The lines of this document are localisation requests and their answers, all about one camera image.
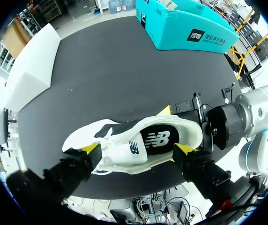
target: black logo on box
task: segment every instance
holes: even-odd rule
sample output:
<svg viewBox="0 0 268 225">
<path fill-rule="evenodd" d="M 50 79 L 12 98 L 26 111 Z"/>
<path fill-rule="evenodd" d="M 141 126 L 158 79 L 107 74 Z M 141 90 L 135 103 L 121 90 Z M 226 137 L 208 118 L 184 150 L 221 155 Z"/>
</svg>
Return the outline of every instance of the black logo on box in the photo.
<svg viewBox="0 0 268 225">
<path fill-rule="evenodd" d="M 146 22 L 146 16 L 144 13 L 141 13 L 141 24 L 143 26 L 143 28 L 145 29 L 145 22 Z"/>
<path fill-rule="evenodd" d="M 204 35 L 204 31 L 198 29 L 192 29 L 187 41 L 199 42 L 201 37 Z"/>
</svg>

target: black circular platform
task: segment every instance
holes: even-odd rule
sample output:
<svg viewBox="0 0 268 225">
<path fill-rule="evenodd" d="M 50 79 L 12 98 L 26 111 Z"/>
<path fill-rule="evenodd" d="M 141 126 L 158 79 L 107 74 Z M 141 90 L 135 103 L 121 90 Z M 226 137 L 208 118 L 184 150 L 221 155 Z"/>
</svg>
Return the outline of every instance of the black circular platform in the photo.
<svg viewBox="0 0 268 225">
<path fill-rule="evenodd" d="M 65 139 L 97 120 L 156 115 L 167 105 L 191 100 L 194 92 L 201 94 L 202 103 L 222 105 L 221 89 L 233 82 L 235 97 L 241 92 L 223 54 L 159 51 L 134 16 L 87 27 L 61 41 L 51 87 L 18 114 L 26 166 L 42 176 L 43 169 L 63 157 Z M 228 151 L 215 149 L 214 160 Z M 129 198 L 183 181 L 174 163 L 167 162 L 138 175 L 92 175 L 73 195 Z"/>
</svg>

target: water bottle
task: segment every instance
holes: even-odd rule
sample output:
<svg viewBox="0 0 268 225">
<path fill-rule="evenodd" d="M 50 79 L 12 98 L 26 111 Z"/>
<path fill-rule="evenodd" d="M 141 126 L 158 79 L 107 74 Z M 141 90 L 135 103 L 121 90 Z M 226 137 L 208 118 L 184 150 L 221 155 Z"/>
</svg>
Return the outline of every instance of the water bottle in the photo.
<svg viewBox="0 0 268 225">
<path fill-rule="evenodd" d="M 110 13 L 119 13 L 121 11 L 121 2 L 120 0 L 109 0 L 108 7 Z"/>
<path fill-rule="evenodd" d="M 121 8 L 124 11 L 131 11 L 133 10 L 133 0 L 121 0 Z"/>
</svg>

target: teal cardboard box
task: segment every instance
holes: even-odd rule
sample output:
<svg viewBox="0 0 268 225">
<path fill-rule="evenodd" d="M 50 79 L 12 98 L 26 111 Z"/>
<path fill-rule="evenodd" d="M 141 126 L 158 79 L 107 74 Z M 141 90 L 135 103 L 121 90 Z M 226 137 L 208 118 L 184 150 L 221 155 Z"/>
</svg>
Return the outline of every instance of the teal cardboard box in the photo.
<svg viewBox="0 0 268 225">
<path fill-rule="evenodd" d="M 239 39 L 235 30 L 207 6 L 173 0 L 174 10 L 156 0 L 136 0 L 136 17 L 159 50 L 225 53 Z"/>
</svg>

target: shoe insole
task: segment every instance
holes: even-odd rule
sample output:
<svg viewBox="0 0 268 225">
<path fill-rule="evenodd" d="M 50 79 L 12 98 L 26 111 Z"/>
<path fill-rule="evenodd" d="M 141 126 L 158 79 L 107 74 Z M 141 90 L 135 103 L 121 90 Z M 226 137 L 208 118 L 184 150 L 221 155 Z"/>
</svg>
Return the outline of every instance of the shoe insole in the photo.
<svg viewBox="0 0 268 225">
<path fill-rule="evenodd" d="M 171 125 L 153 125 L 140 131 L 148 155 L 157 155 L 172 150 L 179 142 L 179 133 Z"/>
</svg>

